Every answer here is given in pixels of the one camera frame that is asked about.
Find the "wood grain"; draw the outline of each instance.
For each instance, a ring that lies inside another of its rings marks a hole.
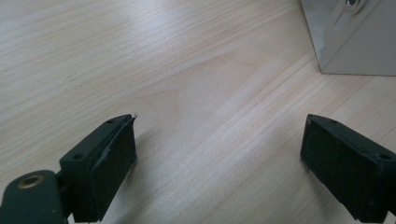
[[[1,192],[131,113],[103,223],[357,223],[300,162],[306,115],[396,149],[396,79],[322,75],[297,0],[15,0],[0,22]]]

